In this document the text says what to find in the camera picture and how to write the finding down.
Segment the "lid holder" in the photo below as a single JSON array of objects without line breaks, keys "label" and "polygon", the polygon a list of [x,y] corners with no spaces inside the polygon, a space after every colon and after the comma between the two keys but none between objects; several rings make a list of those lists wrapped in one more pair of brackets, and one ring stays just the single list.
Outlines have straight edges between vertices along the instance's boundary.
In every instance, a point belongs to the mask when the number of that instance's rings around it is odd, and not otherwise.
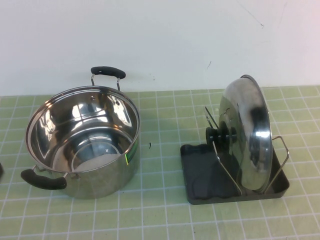
[{"label": "lid holder", "polygon": [[[249,77],[244,75],[241,78],[248,79]],[[259,87],[253,78],[249,79],[256,84],[256,87]],[[283,167],[289,159],[289,150],[282,136],[271,138],[269,129],[271,142],[270,175],[267,177],[263,188],[259,190],[250,189],[240,184],[239,181],[243,178],[245,172],[242,171],[241,163],[237,161],[237,156],[233,153],[233,147],[239,144],[237,143],[237,134],[243,133],[237,132],[238,128],[237,130],[235,128],[237,126],[228,125],[231,122],[230,113],[228,113],[228,111],[231,111],[230,108],[223,108],[224,112],[220,112],[218,123],[206,106],[204,110],[209,125],[205,130],[206,144],[197,146],[185,144],[180,148],[188,201],[193,205],[201,205],[281,198],[290,187],[283,171]],[[286,156],[282,163],[280,163],[272,144],[277,139],[282,141],[286,150]],[[195,177],[201,178],[201,181],[199,180],[201,185],[197,183],[197,189],[199,188],[197,194],[192,190],[194,187],[190,186],[190,184],[195,184]]]}]

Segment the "white wall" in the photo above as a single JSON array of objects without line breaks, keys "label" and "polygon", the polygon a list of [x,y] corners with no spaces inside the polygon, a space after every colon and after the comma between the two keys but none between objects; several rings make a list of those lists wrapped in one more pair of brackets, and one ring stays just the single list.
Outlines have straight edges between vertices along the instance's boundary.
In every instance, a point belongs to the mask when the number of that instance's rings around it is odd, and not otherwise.
[{"label": "white wall", "polygon": [[320,1],[0,1],[0,96],[89,85],[101,65],[123,91],[319,84]]}]

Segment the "pot rim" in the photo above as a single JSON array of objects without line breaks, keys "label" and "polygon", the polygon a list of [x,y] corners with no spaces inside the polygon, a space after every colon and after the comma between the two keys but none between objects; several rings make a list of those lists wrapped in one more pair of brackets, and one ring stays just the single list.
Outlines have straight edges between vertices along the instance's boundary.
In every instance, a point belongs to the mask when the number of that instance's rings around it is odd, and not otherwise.
[{"label": "pot rim", "polygon": [[[35,123],[38,121],[38,119],[40,118],[40,116],[43,115],[43,113],[49,109],[54,103],[62,100],[62,99],[65,99],[65,98],[68,98],[69,96],[72,96],[72,95],[75,95],[75,94],[79,94],[79,93],[83,93],[83,92],[99,92],[98,90],[107,90],[109,91],[110,93],[112,94],[118,94],[120,95],[121,97],[123,97],[125,100],[128,101],[128,103],[130,105],[132,105],[132,109],[135,111],[136,113],[136,117],[137,117],[137,129],[136,129],[136,132],[135,132],[135,135],[134,135],[134,138],[131,142],[131,144],[129,145],[129,147],[121,154],[119,155],[117,158],[115,158],[113,161],[105,164],[105,165],[102,165],[102,166],[99,166],[99,167],[96,167],[94,169],[90,169],[90,170],[85,170],[85,171],[60,171],[60,170],[56,170],[56,169],[53,169],[52,167],[49,167],[45,164],[43,164],[38,158],[37,156],[34,154],[34,151],[31,147],[31,145],[29,144],[29,140],[31,138],[31,130],[33,129]],[[25,139],[24,139],[24,142],[25,142],[25,145],[26,145],[26,148],[29,152],[29,154],[32,156],[32,158],[34,159],[34,161],[36,161],[36,164],[40,165],[41,167],[43,167],[46,171],[52,171],[52,172],[56,172],[56,173],[61,173],[61,174],[81,174],[81,173],[87,173],[87,172],[91,172],[91,171],[95,171],[97,169],[100,169],[100,168],[103,168],[115,161],[117,161],[119,158],[125,156],[132,148],[133,148],[133,145],[136,143],[138,137],[139,137],[139,134],[140,134],[140,126],[141,126],[141,120],[140,120],[140,115],[139,115],[139,111],[136,107],[136,105],[134,104],[134,102],[127,96],[125,95],[122,91],[119,91],[117,89],[114,89],[112,87],[107,87],[107,86],[100,86],[100,85],[87,85],[87,86],[79,86],[79,87],[74,87],[74,88],[70,88],[68,90],[65,90],[65,91],[62,91],[54,96],[52,96],[50,99],[48,99],[47,101],[45,101],[44,104],[42,104],[32,115],[31,119],[29,120],[29,123],[27,125],[27,128],[26,128],[26,131],[25,131]]]}]

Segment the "pot handle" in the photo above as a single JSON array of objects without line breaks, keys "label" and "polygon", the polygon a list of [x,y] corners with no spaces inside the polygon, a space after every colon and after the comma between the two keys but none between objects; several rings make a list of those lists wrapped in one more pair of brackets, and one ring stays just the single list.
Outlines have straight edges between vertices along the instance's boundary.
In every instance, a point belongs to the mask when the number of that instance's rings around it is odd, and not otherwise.
[{"label": "pot handle", "polygon": [[116,77],[117,78],[116,85],[118,87],[118,91],[120,91],[119,80],[124,79],[126,77],[126,73],[124,71],[111,66],[94,66],[91,68],[91,73],[92,73],[92,76],[91,76],[92,86],[95,85],[95,82],[94,82],[95,75],[106,75],[106,76]]},{"label": "pot handle", "polygon": [[26,169],[20,175],[28,184],[39,189],[62,190],[67,187],[67,180],[63,176],[51,179],[46,176],[37,175],[33,169]]}]

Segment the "lid stand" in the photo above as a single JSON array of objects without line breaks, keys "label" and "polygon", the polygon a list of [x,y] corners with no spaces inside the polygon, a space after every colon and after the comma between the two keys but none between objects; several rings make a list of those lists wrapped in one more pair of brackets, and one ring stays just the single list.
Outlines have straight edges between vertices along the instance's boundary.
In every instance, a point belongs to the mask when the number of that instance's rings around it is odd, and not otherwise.
[{"label": "lid stand", "polygon": [[[206,129],[207,143],[197,146],[185,144],[180,148],[188,201],[193,205],[201,205],[281,198],[290,186],[283,171],[283,167],[289,159],[289,150],[284,139],[281,136],[276,136],[272,140],[281,139],[286,150],[285,160],[280,164],[275,150],[272,149],[268,184],[261,191],[250,190],[239,185],[235,180],[238,178],[236,176],[242,174],[242,171],[239,165],[231,164],[233,156],[229,154],[228,143],[236,141],[236,135],[232,131],[232,136],[229,136],[223,129],[219,129],[207,107],[205,107],[205,118],[210,125]],[[213,128],[210,119],[217,129]],[[198,179],[199,176],[202,180],[196,182],[195,185],[195,179]],[[194,188],[202,188],[207,193],[201,192],[201,195],[196,195]]]}]

